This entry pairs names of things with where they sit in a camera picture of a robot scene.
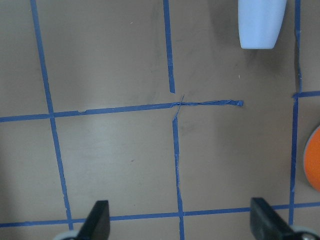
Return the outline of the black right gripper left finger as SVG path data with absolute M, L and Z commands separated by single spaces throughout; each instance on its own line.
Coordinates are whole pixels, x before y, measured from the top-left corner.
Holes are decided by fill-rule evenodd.
M 78 240 L 107 240 L 110 235 L 110 210 L 108 200 L 95 202 L 83 226 L 77 234 Z

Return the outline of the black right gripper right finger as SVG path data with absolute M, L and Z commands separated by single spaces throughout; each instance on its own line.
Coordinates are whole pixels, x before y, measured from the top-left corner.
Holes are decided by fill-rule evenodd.
M 250 200 L 250 230 L 256 240 L 302 240 L 262 197 Z

